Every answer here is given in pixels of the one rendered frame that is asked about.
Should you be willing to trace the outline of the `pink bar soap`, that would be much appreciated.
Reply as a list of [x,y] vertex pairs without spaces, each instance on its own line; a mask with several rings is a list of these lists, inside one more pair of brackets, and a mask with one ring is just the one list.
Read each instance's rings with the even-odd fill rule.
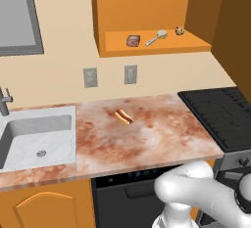
[[140,42],[139,35],[130,35],[126,40],[126,45],[128,47],[138,47]]

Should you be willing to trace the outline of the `white dish brush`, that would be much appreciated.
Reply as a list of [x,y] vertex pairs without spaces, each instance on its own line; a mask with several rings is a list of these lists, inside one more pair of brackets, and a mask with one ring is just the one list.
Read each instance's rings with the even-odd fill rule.
[[164,29],[160,29],[157,31],[157,35],[150,39],[150,40],[147,40],[146,43],[145,43],[145,46],[148,47],[150,46],[152,43],[154,43],[157,39],[163,39],[163,38],[166,38],[167,37],[167,32],[164,30]]

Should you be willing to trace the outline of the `orange cabinet door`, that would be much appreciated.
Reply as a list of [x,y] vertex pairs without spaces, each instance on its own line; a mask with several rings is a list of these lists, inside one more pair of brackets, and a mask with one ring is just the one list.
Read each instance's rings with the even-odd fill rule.
[[223,0],[212,54],[251,103],[251,0]]

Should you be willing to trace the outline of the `hot dog in bun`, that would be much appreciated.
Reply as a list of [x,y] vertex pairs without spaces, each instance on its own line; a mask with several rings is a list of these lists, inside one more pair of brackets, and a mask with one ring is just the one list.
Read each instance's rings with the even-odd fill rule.
[[115,116],[124,124],[132,124],[133,118],[126,114],[123,110],[116,110]]

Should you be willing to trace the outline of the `black hob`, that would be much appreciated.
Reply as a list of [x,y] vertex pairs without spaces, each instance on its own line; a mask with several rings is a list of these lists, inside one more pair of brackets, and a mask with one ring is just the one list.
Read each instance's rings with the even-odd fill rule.
[[251,149],[251,103],[237,86],[177,94],[225,153]]

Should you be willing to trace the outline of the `white kitchen sink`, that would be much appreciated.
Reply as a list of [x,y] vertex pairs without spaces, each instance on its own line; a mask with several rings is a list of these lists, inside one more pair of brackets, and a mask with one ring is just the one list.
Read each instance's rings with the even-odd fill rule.
[[75,160],[75,106],[0,114],[0,173]]

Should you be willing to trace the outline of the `black dishwasher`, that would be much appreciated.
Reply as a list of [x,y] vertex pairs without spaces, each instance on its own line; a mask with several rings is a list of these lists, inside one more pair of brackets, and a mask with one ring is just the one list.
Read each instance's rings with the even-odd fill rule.
[[93,178],[96,228],[151,228],[164,209],[154,182],[173,166]]

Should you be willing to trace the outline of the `grey tap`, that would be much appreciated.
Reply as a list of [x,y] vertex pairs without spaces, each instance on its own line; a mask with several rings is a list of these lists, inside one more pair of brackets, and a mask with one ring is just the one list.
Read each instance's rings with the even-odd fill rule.
[[3,116],[9,114],[7,104],[13,102],[13,97],[10,95],[9,89],[6,89],[6,93],[7,95],[4,95],[0,87],[0,114]]

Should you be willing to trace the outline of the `grey oven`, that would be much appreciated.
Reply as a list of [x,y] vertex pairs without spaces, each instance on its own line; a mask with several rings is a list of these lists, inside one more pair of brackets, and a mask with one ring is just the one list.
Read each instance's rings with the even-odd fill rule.
[[[249,158],[249,162],[245,167],[238,163],[238,160],[243,157]],[[213,171],[214,178],[218,182],[235,189],[240,177],[245,173],[251,173],[251,149],[226,153],[221,159],[216,159]],[[195,222],[199,228],[225,228],[202,210],[198,211]]]

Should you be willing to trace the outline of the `orange base cupboard door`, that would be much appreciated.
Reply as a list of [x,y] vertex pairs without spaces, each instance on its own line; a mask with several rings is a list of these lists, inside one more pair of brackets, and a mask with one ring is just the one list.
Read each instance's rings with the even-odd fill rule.
[[0,193],[0,228],[96,228],[90,180]]

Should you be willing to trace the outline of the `grey framed window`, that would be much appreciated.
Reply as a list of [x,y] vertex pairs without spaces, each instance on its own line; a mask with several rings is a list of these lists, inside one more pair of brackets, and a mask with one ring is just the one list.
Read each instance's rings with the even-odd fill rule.
[[34,0],[0,0],[0,57],[43,53]]

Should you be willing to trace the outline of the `grey wall switch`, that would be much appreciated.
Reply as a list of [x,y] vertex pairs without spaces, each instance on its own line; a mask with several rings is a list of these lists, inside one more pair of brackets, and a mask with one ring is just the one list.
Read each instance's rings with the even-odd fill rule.
[[137,81],[137,65],[125,66],[125,84],[135,84]]

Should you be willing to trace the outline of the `grey wall socket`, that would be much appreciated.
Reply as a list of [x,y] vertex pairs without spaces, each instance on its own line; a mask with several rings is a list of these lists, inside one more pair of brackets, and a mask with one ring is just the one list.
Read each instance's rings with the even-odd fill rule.
[[84,86],[86,88],[97,87],[97,68],[85,68],[83,70]]

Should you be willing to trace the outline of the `orange open wall cabinet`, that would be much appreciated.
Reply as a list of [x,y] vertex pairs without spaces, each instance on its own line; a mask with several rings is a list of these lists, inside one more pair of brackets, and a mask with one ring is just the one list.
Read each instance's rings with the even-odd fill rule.
[[[212,48],[222,0],[92,0],[94,39],[99,56],[123,57],[204,52]],[[177,26],[184,28],[176,35]],[[164,29],[167,37],[146,47]],[[138,47],[128,47],[139,35]]]

